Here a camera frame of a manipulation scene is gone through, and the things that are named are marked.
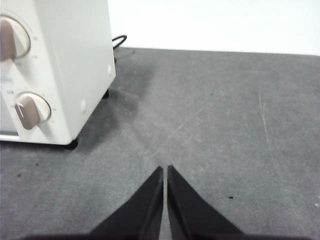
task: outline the white wall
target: white wall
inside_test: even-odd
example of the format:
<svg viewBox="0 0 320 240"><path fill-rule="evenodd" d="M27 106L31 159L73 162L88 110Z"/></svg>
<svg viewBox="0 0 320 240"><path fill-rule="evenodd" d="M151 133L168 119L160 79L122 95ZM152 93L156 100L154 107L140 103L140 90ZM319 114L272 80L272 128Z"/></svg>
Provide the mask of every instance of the white wall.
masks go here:
<svg viewBox="0 0 320 240"><path fill-rule="evenodd" d="M124 46L320 56L320 0L109 0Z"/></svg>

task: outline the black object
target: black object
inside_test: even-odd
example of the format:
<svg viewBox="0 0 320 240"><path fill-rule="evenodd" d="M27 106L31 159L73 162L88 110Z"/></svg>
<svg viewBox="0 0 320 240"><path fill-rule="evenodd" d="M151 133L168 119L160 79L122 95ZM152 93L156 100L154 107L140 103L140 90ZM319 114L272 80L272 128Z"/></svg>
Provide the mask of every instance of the black object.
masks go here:
<svg viewBox="0 0 320 240"><path fill-rule="evenodd" d="M107 99L109 98L109 89L105 92L105 94L103 95L102 99Z"/></svg>
<svg viewBox="0 0 320 240"><path fill-rule="evenodd" d="M30 236L25 240L157 240L164 171L158 167L133 196L87 235Z"/></svg>
<svg viewBox="0 0 320 240"><path fill-rule="evenodd" d="M26 240L157 240L163 211L163 169L158 167L134 195L87 235L32 236ZM206 203L170 165L167 206L172 240L308 240L246 235Z"/></svg>
<svg viewBox="0 0 320 240"><path fill-rule="evenodd" d="M206 203L170 165L167 206L173 240L307 240L308 238L245 235Z"/></svg>
<svg viewBox="0 0 320 240"><path fill-rule="evenodd" d="M73 150L78 146L78 138L70 142L68 145L65 145L64 148L68 150Z"/></svg>
<svg viewBox="0 0 320 240"><path fill-rule="evenodd" d="M116 41L118 39L122 39L122 40L119 43L117 43L116 45L113 46L113 50L115 50L118 47L120 47L120 45L123 44L127 40L127 35L116 36L115 38L112 38L112 42L114 42L114 41Z"/></svg>

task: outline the power cord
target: power cord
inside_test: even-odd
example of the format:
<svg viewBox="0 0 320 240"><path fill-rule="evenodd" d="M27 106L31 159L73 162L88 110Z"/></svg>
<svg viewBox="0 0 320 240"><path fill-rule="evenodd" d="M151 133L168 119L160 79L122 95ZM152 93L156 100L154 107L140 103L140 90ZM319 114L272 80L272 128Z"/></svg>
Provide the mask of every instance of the power cord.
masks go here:
<svg viewBox="0 0 320 240"><path fill-rule="evenodd" d="M120 42L118 42L116 45L113 46L113 50L115 50L118 47L120 47L120 45L123 44L127 40L127 35L116 36L115 38L112 38L112 42L117 41L119 39L122 39L122 40Z"/></svg>

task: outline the toaster oven foot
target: toaster oven foot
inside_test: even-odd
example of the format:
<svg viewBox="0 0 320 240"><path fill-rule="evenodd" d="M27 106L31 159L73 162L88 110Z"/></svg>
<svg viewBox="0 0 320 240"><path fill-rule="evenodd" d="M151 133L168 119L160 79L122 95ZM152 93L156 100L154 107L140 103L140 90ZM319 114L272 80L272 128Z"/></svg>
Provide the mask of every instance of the toaster oven foot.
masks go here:
<svg viewBox="0 0 320 240"><path fill-rule="evenodd" d="M107 98L109 98L109 89L105 92L105 94L102 97L102 99L107 99Z"/></svg>
<svg viewBox="0 0 320 240"><path fill-rule="evenodd" d="M73 150L78 146L78 138L70 142L68 145L65 145L64 148L68 150Z"/></svg>

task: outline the toaster oven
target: toaster oven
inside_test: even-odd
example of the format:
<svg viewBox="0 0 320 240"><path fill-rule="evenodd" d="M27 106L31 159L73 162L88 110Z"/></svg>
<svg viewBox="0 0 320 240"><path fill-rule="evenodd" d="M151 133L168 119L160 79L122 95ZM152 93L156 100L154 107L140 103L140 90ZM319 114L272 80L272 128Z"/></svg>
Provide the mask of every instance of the toaster oven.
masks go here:
<svg viewBox="0 0 320 240"><path fill-rule="evenodd" d="M1 0L2 141L68 145L116 76L107 0Z"/></svg>

